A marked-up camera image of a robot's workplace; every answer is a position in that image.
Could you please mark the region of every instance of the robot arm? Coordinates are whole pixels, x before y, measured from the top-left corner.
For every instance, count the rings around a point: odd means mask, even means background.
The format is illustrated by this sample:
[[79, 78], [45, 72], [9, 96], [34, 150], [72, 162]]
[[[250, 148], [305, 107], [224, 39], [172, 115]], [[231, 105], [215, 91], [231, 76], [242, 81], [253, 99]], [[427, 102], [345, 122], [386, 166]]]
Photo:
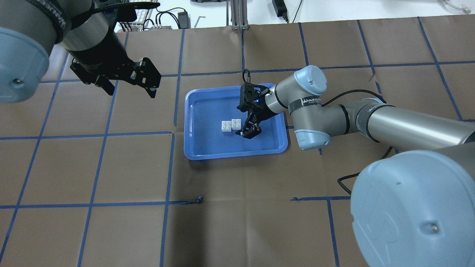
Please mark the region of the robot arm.
[[117, 3], [98, 7], [93, 0], [3, 0], [0, 2], [0, 102], [30, 98], [46, 73], [54, 44], [74, 57], [71, 69], [85, 84], [109, 95], [109, 79], [124, 80], [156, 95], [161, 75], [146, 57], [133, 62], [103, 11], [152, 9], [159, 3]]
[[[326, 79], [315, 66], [272, 88], [253, 86], [243, 85], [238, 107], [255, 118], [241, 130], [245, 138], [255, 136], [247, 133], [255, 133], [260, 121], [288, 109], [303, 150], [354, 132], [411, 150], [374, 162], [354, 184], [353, 232], [370, 266], [475, 266], [474, 124], [399, 109], [379, 98], [323, 106]], [[255, 116], [259, 112], [265, 116]]]

